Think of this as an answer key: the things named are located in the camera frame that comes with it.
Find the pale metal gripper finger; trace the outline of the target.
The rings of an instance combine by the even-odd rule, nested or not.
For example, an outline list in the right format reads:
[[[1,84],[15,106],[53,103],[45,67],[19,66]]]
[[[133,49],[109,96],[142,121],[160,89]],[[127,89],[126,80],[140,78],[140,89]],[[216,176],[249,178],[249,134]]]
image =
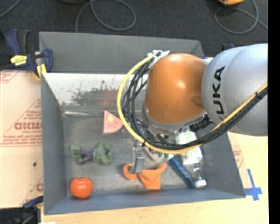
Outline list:
[[[134,147],[132,154],[131,174],[138,174],[143,171],[145,156],[142,147]]]

